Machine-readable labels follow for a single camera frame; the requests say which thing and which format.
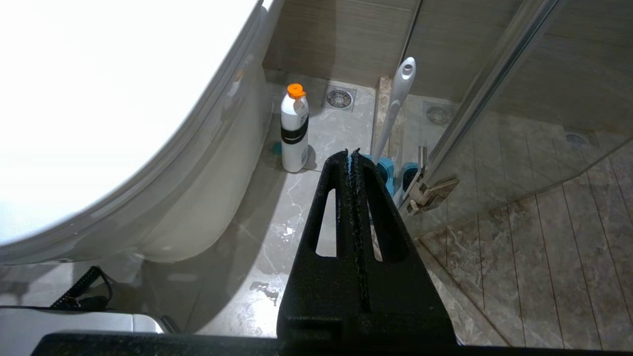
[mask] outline shower door hinge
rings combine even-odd
[[[413,183],[409,192],[409,203],[406,211],[409,216],[437,208],[460,182],[453,177],[428,188],[422,183],[422,175]]]

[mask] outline glass shower door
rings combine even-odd
[[[408,217],[413,233],[573,178],[633,136],[632,13],[624,0],[521,4],[425,162],[427,187],[459,183]]]

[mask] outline toilet brush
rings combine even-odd
[[[387,110],[387,116],[385,122],[382,125],[382,131],[380,132],[380,139],[373,150],[372,162],[378,167],[380,174],[385,180],[387,190],[394,195],[394,163],[387,157],[381,157],[382,151],[387,144],[387,140],[391,135],[391,129],[400,108],[404,104],[406,96],[409,94],[413,80],[415,79],[415,60],[413,57],[405,59],[396,74],[394,75],[391,87],[391,96],[389,98],[389,109]]]

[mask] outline floor drain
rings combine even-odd
[[[347,108],[352,103],[352,96],[342,90],[333,90],[327,93],[328,104],[337,109]]]
[[[354,108],[354,89],[328,86],[325,90],[322,106],[324,108],[352,111]]]
[[[451,118],[451,114],[447,109],[441,106],[431,106],[427,110],[427,119],[436,125],[446,125]]]

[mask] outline glass shower panel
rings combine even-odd
[[[422,231],[582,173],[633,137],[633,3],[569,1],[430,181]]]
[[[418,163],[418,148],[435,147],[520,5],[521,0],[422,0],[405,51],[416,60],[416,79],[389,142],[397,186],[400,167]]]

